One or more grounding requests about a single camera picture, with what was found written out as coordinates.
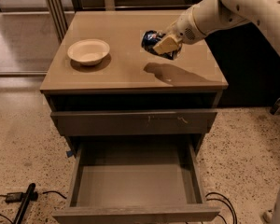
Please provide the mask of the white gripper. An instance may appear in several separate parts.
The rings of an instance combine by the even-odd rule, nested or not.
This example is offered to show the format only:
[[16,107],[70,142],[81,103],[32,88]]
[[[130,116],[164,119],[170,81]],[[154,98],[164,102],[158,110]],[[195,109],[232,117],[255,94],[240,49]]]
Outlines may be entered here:
[[159,55],[178,50],[181,43],[191,45],[206,38],[196,25],[193,11],[190,7],[167,27],[166,36],[153,47]]

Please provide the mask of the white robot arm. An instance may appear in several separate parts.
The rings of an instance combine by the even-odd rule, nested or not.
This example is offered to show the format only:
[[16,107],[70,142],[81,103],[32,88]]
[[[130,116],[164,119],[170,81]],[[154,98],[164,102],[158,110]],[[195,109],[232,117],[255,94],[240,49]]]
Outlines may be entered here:
[[195,44],[213,32],[253,23],[280,57],[280,0],[202,0],[184,11],[153,49],[159,54]]

